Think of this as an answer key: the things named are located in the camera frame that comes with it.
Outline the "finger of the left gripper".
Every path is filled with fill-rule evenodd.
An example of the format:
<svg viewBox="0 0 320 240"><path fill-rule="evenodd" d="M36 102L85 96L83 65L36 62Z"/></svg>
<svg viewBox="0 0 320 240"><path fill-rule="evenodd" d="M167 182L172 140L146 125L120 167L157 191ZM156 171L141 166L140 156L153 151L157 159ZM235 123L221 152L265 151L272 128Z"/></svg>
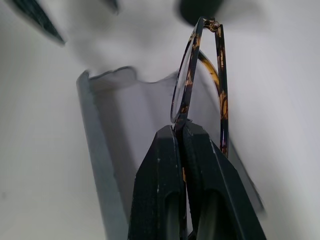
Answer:
<svg viewBox="0 0 320 240"><path fill-rule="evenodd" d="M38 0L4 0L23 20L33 25L38 31L64 46L66 41L56 29Z"/></svg>
<svg viewBox="0 0 320 240"><path fill-rule="evenodd" d="M119 0L104 0L113 13L120 12Z"/></svg>

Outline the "tortoiseshell eyeglasses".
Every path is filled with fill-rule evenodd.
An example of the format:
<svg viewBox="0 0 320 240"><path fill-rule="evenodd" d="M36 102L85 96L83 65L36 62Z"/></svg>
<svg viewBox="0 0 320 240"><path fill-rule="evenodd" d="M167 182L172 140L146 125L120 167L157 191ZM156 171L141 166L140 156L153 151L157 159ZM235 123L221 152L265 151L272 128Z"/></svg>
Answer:
<svg viewBox="0 0 320 240"><path fill-rule="evenodd" d="M214 33L217 56L217 68L200 50L203 30ZM214 18L201 16L187 42L182 61L176 77L173 91L170 120L175 132L186 124L191 103L197 63L200 61L208 70L219 97L220 109L220 151L227 157L229 154L229 110L228 84L226 69L226 52L223 25Z"/></svg>

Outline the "grey glasses case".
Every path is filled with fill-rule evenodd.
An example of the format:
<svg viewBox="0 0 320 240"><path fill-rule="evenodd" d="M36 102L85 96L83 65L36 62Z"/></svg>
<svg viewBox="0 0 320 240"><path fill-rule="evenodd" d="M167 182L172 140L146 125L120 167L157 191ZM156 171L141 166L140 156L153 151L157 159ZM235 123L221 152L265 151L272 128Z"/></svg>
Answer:
<svg viewBox="0 0 320 240"><path fill-rule="evenodd" d="M183 128L175 132L171 123L177 76L173 73L154 83L144 82L138 79L135 68L124 66L97 76L84 71L77 79L88 150L108 240L128 240L136 173L156 132L167 125L171 126L179 147L186 191L187 240L192 240L193 226L182 163ZM220 150L219 96L213 80L206 81L197 68L187 122L203 127ZM230 142L228 156L223 155L237 170L256 213L263 208L262 202L242 162L229 148Z"/></svg>

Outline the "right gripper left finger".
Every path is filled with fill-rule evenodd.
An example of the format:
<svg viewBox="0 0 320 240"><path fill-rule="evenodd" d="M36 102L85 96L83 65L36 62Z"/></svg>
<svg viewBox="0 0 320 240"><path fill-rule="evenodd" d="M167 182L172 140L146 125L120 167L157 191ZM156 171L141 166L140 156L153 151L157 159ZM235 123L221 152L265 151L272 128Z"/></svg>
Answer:
<svg viewBox="0 0 320 240"><path fill-rule="evenodd" d="M187 240L186 211L179 145L166 125L135 175L127 240Z"/></svg>

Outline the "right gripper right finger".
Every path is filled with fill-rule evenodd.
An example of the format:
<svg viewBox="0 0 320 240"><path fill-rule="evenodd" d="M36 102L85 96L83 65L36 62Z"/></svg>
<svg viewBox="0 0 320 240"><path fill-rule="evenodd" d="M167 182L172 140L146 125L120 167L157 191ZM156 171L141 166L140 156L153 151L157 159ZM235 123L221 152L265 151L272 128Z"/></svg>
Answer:
<svg viewBox="0 0 320 240"><path fill-rule="evenodd" d="M200 125L182 128L191 240L267 240L238 171Z"/></svg>

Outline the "black cup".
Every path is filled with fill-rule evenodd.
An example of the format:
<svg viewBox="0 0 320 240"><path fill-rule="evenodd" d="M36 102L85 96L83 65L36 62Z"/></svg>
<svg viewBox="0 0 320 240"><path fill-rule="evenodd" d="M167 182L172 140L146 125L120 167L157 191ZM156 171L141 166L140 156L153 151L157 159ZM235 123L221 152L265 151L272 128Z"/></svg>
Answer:
<svg viewBox="0 0 320 240"><path fill-rule="evenodd" d="M182 19L194 26L200 17L213 18L224 0L179 0L178 10Z"/></svg>

